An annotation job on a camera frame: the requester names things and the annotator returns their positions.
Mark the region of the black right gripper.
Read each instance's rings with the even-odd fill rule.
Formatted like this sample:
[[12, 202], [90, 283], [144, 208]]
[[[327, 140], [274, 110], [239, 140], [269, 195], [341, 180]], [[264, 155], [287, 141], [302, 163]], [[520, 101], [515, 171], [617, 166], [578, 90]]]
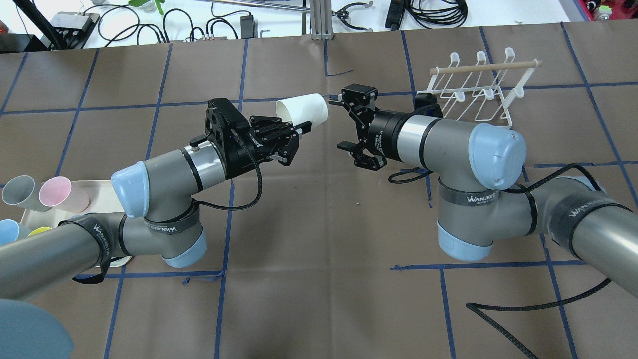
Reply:
[[375, 106], [378, 89], [350, 84], [330, 97], [331, 105], [341, 105], [355, 121], [358, 143], [342, 141], [337, 148], [354, 158], [356, 167], [377, 171], [386, 159], [401, 161], [397, 150], [399, 132], [407, 121], [405, 112], [382, 111]]

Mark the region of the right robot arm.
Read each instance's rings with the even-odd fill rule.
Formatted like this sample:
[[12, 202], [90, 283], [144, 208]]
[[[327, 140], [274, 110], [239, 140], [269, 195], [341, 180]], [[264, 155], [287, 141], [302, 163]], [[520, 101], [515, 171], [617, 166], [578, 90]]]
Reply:
[[535, 355], [485, 311], [536, 311], [586, 298], [615, 282], [637, 294], [637, 215], [610, 198], [578, 163], [540, 181], [517, 180], [526, 159], [522, 134], [488, 123], [443, 117], [437, 97], [421, 92], [410, 113], [376, 107], [378, 89], [351, 84], [329, 100], [347, 110], [357, 143], [337, 146], [354, 164], [379, 170], [388, 159], [438, 173], [438, 243], [466, 262], [484, 259], [497, 239], [545, 233], [606, 279], [580, 295], [548, 304], [504, 307], [467, 303], [470, 311], [501, 332], [524, 354]]

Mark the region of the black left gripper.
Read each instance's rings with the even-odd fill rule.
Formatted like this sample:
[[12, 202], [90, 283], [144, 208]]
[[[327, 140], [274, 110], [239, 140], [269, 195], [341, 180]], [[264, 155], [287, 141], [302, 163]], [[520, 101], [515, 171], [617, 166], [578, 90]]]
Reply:
[[[254, 169], [248, 153], [258, 164], [278, 161], [289, 166], [299, 149], [301, 134], [312, 130], [312, 123], [304, 121], [293, 125], [279, 117], [250, 116], [249, 121], [226, 98], [209, 100], [205, 119], [205, 134], [194, 137], [189, 142], [190, 150], [202, 152], [205, 141], [217, 150], [225, 171], [225, 179], [230, 180]], [[257, 136], [282, 136], [267, 143], [267, 155], [257, 152], [257, 145], [251, 138], [252, 131]]]

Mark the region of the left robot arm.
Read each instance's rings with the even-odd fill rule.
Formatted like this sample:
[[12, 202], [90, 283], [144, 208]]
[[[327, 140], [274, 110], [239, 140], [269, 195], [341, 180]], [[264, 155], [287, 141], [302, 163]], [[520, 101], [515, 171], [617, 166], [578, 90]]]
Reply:
[[249, 120], [226, 98], [211, 99], [205, 132], [189, 145], [113, 173], [121, 213], [78, 214], [58, 226], [1, 246], [1, 357], [68, 359], [73, 342], [64, 326], [28, 299], [71, 279], [99, 284], [113, 258], [161, 255], [175, 268], [207, 250], [193, 196], [276, 160], [288, 166], [302, 134], [328, 118], [321, 95], [276, 102], [274, 117]]

